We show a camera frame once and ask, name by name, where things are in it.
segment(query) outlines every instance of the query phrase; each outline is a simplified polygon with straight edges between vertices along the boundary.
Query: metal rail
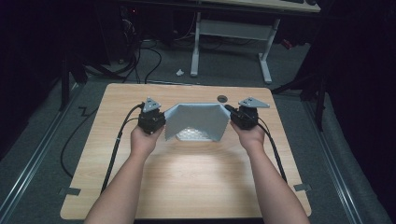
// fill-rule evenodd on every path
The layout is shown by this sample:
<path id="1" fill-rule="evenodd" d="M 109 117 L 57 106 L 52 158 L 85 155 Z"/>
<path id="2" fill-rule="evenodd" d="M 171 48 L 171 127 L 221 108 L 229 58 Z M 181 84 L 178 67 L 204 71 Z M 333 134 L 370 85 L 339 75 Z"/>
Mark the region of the metal rail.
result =
<path id="1" fill-rule="evenodd" d="M 17 181 L 15 182 L 14 187 L 9 192 L 7 198 L 3 201 L 3 204 L 0 207 L 0 224 L 5 224 L 8 222 L 12 212 L 14 211 L 15 207 L 23 196 L 23 193 L 26 191 L 27 187 L 35 176 L 38 167 L 49 151 L 52 137 L 55 135 L 56 131 L 61 125 L 64 116 L 70 108 L 70 105 L 81 93 L 82 88 L 82 85 L 75 84 L 72 89 L 72 97 L 69 104 L 64 110 L 58 112 L 54 121 L 51 123 L 37 148 L 35 149 L 35 153 L 32 155 L 31 159 L 28 161 Z"/>
<path id="2" fill-rule="evenodd" d="M 349 222 L 353 224 L 363 223 L 363 221 L 361 220 L 361 215 L 359 213 L 359 210 L 356 207 L 353 197 L 350 193 L 349 187 L 347 186 L 347 183 L 345 182 L 340 170 L 338 169 L 337 162 L 335 161 L 332 155 L 332 151 L 330 150 L 330 147 L 327 144 L 324 133 L 319 130 L 317 124 L 315 123 L 314 108 L 308 102 L 303 102 L 303 106 L 306 113 L 310 117 L 311 124 L 316 130 L 318 140 L 322 145 L 321 148 L 322 148 L 324 161 L 326 163 L 327 168 L 329 169 L 329 174 L 332 177 L 332 182 L 334 183 L 335 189 L 337 190 L 341 204 L 344 206 L 344 209 L 346 211 L 346 216 L 349 219 Z"/>

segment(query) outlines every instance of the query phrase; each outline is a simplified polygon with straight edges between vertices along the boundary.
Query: hand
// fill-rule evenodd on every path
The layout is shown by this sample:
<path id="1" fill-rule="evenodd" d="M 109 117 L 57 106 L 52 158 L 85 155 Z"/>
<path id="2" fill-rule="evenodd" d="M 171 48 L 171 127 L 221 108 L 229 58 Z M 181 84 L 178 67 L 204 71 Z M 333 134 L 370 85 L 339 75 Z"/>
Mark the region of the hand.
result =
<path id="1" fill-rule="evenodd" d="M 262 128 L 256 125 L 251 130 L 242 130 L 232 121 L 230 124 L 239 135 L 239 141 L 241 142 L 242 147 L 247 150 L 247 153 L 254 148 L 262 150 L 265 137 L 265 132 Z"/>
<path id="2" fill-rule="evenodd" d="M 142 128 L 136 126 L 131 132 L 131 157 L 137 156 L 146 160 L 154 150 L 163 128 L 164 126 L 153 134 L 147 134 Z"/>

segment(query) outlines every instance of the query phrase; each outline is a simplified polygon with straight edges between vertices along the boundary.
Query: gray carpet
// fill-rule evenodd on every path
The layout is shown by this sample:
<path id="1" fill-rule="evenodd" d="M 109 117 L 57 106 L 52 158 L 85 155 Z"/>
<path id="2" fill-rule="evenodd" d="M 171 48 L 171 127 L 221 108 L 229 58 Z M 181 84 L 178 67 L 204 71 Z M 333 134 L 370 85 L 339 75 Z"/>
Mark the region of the gray carpet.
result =
<path id="1" fill-rule="evenodd" d="M 152 43 L 148 42 L 145 45 L 149 47 Z M 267 86 L 263 83 L 257 55 L 245 52 L 232 53 L 230 52 L 232 47 L 232 45 L 222 45 L 220 49 L 216 50 L 203 49 L 200 61 L 200 75 L 198 77 L 190 77 L 191 46 L 168 48 L 159 44 L 153 49 L 161 53 L 162 62 L 150 75 L 149 80 L 200 85 L 267 87 L 273 89 L 294 78 L 302 58 L 309 49 L 309 46 L 300 46 L 286 50 L 282 46 L 274 45 L 268 58 L 274 83 L 271 86 Z M 144 80 L 144 75 L 157 64 L 159 57 L 155 52 L 147 49 L 142 49 L 141 54 L 137 71 L 140 79 Z M 178 69 L 182 69 L 186 74 L 181 77 L 176 76 Z M 71 181 L 61 168 L 60 154 L 67 138 L 85 119 L 85 117 L 81 116 L 82 109 L 79 107 L 85 106 L 87 107 L 86 113 L 91 113 L 99 106 L 106 85 L 110 82 L 115 81 L 104 77 L 90 77 L 81 94 L 71 105 L 58 132 L 54 135 L 47 155 L 21 197 L 8 223 L 82 223 L 81 220 L 62 220 L 59 215 L 64 201 L 64 196 L 58 194 L 59 190 L 68 187 Z M 131 74 L 128 82 L 136 82 L 134 74 Z M 312 187 L 312 190 L 307 192 L 312 207 L 311 223 L 348 223 L 347 214 L 325 165 L 316 129 L 304 109 L 304 104 L 300 102 L 299 97 L 293 91 L 276 95 L 275 100 L 302 180 L 305 184 L 309 184 Z M 0 179 L 2 180 L 1 202 L 6 199 L 13 183 L 15 183 L 23 167 L 34 153 L 46 129 L 58 113 L 59 106 L 60 85 L 57 85 L 47 101 L 33 114 L 28 127 L 17 143 L 0 162 L 0 169 L 6 171 L 0 174 Z M 336 117 L 332 112 L 329 98 L 327 98 L 326 107 L 323 120 L 324 134 L 337 164 L 351 189 L 356 204 L 361 210 L 363 222 L 391 223 L 386 212 L 371 191 L 370 185 L 362 174 L 359 165 L 350 153 Z M 78 129 L 65 150 L 64 163 L 66 168 L 72 173 L 78 164 L 78 159 L 93 119 L 94 117 L 88 119 Z M 251 223 L 260 223 L 259 220 L 250 221 Z M 180 222 L 173 220 L 158 223 Z M 212 222 L 200 220 L 194 223 Z"/>

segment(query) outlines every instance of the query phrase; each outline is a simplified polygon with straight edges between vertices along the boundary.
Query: wooden table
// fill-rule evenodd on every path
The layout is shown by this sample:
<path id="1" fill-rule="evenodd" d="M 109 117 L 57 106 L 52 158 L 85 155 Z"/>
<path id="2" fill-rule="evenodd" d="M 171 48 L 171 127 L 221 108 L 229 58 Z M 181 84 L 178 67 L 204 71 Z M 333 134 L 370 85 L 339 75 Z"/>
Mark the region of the wooden table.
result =
<path id="1" fill-rule="evenodd" d="M 268 89 L 110 84 L 70 185 L 81 192 L 78 196 L 66 196 L 61 217 L 84 219 L 89 212 L 100 195 L 117 133 L 133 106 L 150 96 L 161 103 L 161 111 L 165 111 L 178 103 L 216 103 L 219 95 L 227 96 L 227 104 L 235 107 L 249 96 L 271 106 L 260 108 L 259 115 L 276 142 L 290 187 L 294 190 L 294 185 L 302 184 Z M 131 118 L 139 113 L 134 112 Z M 132 121 L 125 126 L 110 180 L 129 155 L 129 133 L 135 125 Z M 180 142 L 176 138 L 165 141 L 163 134 L 146 162 L 136 218 L 261 216 L 248 155 L 230 125 L 219 142 Z M 268 139 L 264 147 L 276 164 Z M 311 208 L 305 192 L 295 193 L 309 216 Z"/>

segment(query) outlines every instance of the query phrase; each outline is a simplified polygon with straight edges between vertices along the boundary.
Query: white desk leg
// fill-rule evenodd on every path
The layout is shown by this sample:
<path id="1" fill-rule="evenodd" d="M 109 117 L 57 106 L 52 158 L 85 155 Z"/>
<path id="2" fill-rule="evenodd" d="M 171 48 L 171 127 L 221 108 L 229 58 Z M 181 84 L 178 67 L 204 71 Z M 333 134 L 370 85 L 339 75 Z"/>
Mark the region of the white desk leg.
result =
<path id="1" fill-rule="evenodd" d="M 191 61 L 192 77 L 198 76 L 200 25 L 201 25 L 201 12 L 197 12 L 197 22 L 195 25 L 195 44 L 194 44 L 194 51 L 192 52 L 192 61 Z"/>
<path id="2" fill-rule="evenodd" d="M 268 57 L 268 53 L 270 52 L 272 43 L 274 41 L 279 23 L 280 23 L 280 19 L 276 19 L 271 29 L 271 32 L 268 36 L 267 44 L 265 46 L 265 51 L 264 53 L 259 53 L 260 65 L 262 66 L 262 75 L 264 76 L 264 81 L 267 84 L 272 83 L 270 71 L 268 70 L 267 57 Z"/>

